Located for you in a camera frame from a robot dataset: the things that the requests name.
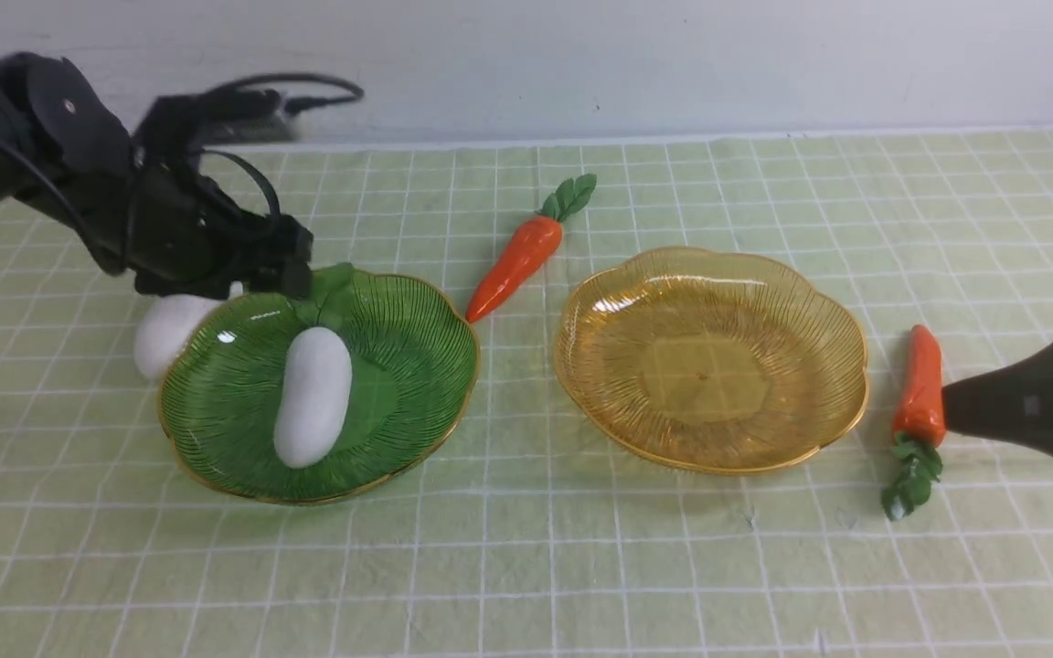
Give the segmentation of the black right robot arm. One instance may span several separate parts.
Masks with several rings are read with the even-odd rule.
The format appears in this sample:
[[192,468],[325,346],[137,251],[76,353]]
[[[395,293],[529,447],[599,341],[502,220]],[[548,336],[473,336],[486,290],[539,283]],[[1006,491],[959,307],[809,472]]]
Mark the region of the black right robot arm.
[[941,388],[950,432],[1053,458],[1053,342],[1021,361]]

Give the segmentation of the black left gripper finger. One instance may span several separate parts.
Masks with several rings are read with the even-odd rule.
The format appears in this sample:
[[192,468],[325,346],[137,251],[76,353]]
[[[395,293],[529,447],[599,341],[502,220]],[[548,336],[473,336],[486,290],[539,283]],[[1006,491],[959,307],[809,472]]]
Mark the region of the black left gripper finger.
[[306,300],[313,287],[313,274],[307,262],[285,260],[277,271],[277,292],[293,300]]

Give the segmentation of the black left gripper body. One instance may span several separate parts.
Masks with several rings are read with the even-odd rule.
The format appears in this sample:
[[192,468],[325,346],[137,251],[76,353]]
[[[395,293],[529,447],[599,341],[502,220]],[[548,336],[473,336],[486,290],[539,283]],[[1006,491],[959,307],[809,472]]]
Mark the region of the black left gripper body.
[[280,266],[285,260],[310,265],[313,234],[282,210],[279,192],[242,155],[229,154],[229,160],[259,188],[263,211],[243,208],[201,174],[202,158],[218,155],[218,145],[199,142],[205,109],[193,109],[193,101],[159,97],[135,129],[146,174],[131,179],[114,253],[146,296],[226,300],[235,283],[280,294]]

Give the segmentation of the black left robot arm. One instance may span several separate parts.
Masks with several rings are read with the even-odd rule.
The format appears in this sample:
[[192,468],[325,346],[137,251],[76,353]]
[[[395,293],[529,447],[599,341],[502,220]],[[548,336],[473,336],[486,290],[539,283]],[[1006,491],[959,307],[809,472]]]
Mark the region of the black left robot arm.
[[202,175],[204,112],[188,96],[156,101],[135,133],[65,58],[0,58],[0,201],[69,228],[105,274],[143,297],[223,301],[231,287],[303,300],[313,233],[281,210],[266,175],[232,155],[266,210],[243,208]]

